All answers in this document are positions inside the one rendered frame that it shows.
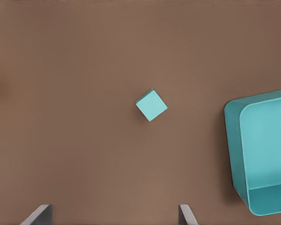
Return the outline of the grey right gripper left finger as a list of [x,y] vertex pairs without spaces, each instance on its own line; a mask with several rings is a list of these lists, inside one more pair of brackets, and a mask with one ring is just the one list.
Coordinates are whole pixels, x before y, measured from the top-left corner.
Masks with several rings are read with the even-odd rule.
[[52,225],[52,206],[50,204],[40,205],[19,225]]

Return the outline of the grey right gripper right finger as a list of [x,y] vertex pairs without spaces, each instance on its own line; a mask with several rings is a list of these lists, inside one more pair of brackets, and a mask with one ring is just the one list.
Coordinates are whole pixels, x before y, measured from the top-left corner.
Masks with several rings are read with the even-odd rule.
[[199,225],[190,206],[187,204],[178,206],[178,225]]

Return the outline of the teal rounded bin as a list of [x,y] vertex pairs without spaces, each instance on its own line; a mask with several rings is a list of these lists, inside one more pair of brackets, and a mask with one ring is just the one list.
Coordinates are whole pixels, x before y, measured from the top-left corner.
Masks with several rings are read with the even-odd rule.
[[281,90],[224,107],[233,187],[256,216],[281,213]]

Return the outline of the small light blue cube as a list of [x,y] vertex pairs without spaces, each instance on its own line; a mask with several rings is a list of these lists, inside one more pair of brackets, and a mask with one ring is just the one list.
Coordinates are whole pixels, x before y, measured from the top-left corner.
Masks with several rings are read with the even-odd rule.
[[168,109],[157,92],[151,88],[136,101],[136,106],[148,121],[152,121],[158,115]]

